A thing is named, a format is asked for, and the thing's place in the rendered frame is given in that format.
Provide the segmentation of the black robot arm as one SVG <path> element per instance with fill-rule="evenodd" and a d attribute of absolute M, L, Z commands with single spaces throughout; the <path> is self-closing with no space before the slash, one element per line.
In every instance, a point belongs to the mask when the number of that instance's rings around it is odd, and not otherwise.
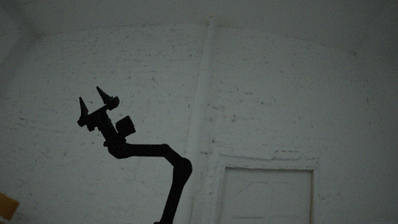
<path fill-rule="evenodd" d="M 94 131 L 94 127 L 101 129 L 101 125 L 108 125 L 106 113 L 97 114 L 89 118 L 86 124 L 89 131 Z M 116 129 L 118 133 L 116 132 Z M 105 138 L 104 147 L 108 147 L 108 152 L 118 158 L 125 159 L 128 157 L 164 157 L 170 162 L 173 168 L 172 187 L 169 191 L 166 206 L 163 211 L 160 222 L 154 224 L 172 224 L 177 205 L 182 194 L 182 190 L 187 180 L 192 174 L 192 164 L 187 158 L 182 158 L 176 151 L 171 149 L 167 144 L 147 145 L 147 144 L 129 144 L 126 143 L 125 137 L 136 132 L 134 124 L 129 116 L 125 116 L 120 121 L 111 126 L 107 131 L 101 132 Z"/>

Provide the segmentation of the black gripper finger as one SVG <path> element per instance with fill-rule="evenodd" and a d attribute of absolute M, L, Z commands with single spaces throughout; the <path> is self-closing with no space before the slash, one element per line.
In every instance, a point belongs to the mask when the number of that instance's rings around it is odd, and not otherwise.
<path fill-rule="evenodd" d="M 81 119 L 82 117 L 84 117 L 87 113 L 88 113 L 88 109 L 85 106 L 85 103 L 83 102 L 83 99 L 81 97 L 79 97 L 79 103 L 81 106 L 81 116 L 79 119 Z"/>
<path fill-rule="evenodd" d="M 97 92 L 99 92 L 99 95 L 102 97 L 104 104 L 109 103 L 113 99 L 113 97 L 110 97 L 108 94 L 104 93 L 104 91 L 102 91 L 100 88 L 98 88 L 98 86 L 97 86 L 97 90 L 98 90 Z"/>

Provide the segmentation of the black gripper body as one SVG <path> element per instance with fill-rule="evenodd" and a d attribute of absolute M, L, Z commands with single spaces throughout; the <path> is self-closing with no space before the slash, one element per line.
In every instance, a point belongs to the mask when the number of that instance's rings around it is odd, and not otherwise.
<path fill-rule="evenodd" d="M 120 103 L 120 100 L 118 99 L 118 96 L 115 96 L 109 103 L 107 103 L 105 106 L 101 107 L 99 110 L 94 111 L 91 114 L 86 114 L 84 117 L 82 117 L 81 119 L 79 119 L 77 121 L 77 123 L 79 124 L 80 127 L 83 127 L 84 125 L 86 125 L 89 122 L 89 118 L 94 117 L 97 114 L 102 114 L 103 112 L 106 113 L 106 110 L 112 110 L 115 109 Z M 113 124 L 111 122 L 111 119 L 108 118 L 108 115 L 106 114 L 107 119 L 108 119 L 108 125 L 101 125 L 101 129 L 99 129 L 99 131 L 104 132 L 107 131 Z"/>

